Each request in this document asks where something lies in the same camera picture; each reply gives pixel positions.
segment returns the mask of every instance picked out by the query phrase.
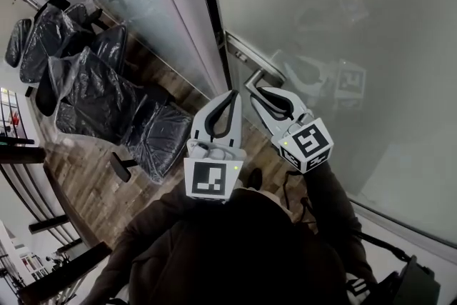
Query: wooden floor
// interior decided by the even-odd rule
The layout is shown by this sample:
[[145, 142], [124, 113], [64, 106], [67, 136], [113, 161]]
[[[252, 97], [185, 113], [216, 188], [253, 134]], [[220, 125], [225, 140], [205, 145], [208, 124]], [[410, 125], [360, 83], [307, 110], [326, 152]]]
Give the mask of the wooden floor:
[[[148, 82], [162, 85], [175, 96], [176, 103], [191, 114], [206, 104], [206, 97], [135, 41], [129, 40], [127, 60], [135, 61], [129, 63], [129, 79], [138, 85], [147, 85]], [[109, 166], [112, 151], [121, 158], [129, 157], [124, 147], [88, 137], [63, 135], [56, 132], [52, 117], [46, 118], [37, 110], [35, 113], [46, 140], [46, 159], [51, 173], [82, 219], [100, 240], [110, 246], [116, 243], [124, 227], [137, 213], [184, 178], [181, 158], [162, 186], [152, 183], [138, 167], [131, 170], [131, 180], [124, 183]], [[261, 168], [264, 177], [262, 189], [279, 196], [283, 202], [282, 183], [291, 167], [278, 157], [269, 140], [246, 120], [243, 121], [242, 147], [248, 158], [240, 179], [246, 181], [253, 168]], [[291, 177], [288, 183], [288, 197], [295, 219], [301, 215], [300, 198], [306, 195], [302, 183], [303, 179], [297, 177]]]

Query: person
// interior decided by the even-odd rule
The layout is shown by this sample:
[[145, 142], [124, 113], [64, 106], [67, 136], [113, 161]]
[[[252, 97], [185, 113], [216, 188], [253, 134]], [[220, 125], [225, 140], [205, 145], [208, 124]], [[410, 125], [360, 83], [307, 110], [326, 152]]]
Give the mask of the person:
[[258, 191], [259, 172], [225, 203], [191, 199], [183, 182], [152, 202], [82, 304], [106, 304], [127, 284], [132, 305], [360, 304], [376, 280], [328, 163], [304, 174], [318, 234]]

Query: jacket sleeve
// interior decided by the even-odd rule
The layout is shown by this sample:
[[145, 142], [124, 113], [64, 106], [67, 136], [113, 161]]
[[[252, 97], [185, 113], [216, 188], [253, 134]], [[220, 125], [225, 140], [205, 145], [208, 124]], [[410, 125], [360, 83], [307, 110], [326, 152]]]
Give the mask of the jacket sleeve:
[[346, 273], [376, 283], [361, 240], [351, 233], [351, 230], [361, 231], [362, 225], [328, 163], [303, 176], [321, 238], [336, 250]]
[[105, 304], [128, 284], [132, 261], [170, 229], [198, 201], [186, 196], [184, 181], [140, 212], [119, 238], [108, 264], [83, 305]]

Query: dark jacket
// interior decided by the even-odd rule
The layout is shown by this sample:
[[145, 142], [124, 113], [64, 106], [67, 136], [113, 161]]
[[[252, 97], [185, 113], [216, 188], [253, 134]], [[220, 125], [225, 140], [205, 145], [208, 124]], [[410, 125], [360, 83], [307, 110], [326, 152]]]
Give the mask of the dark jacket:
[[129, 283], [137, 304], [348, 304], [346, 273], [375, 283], [351, 203], [327, 163], [305, 175], [318, 225], [235, 190], [225, 204], [190, 199], [181, 182], [126, 227], [85, 305]]

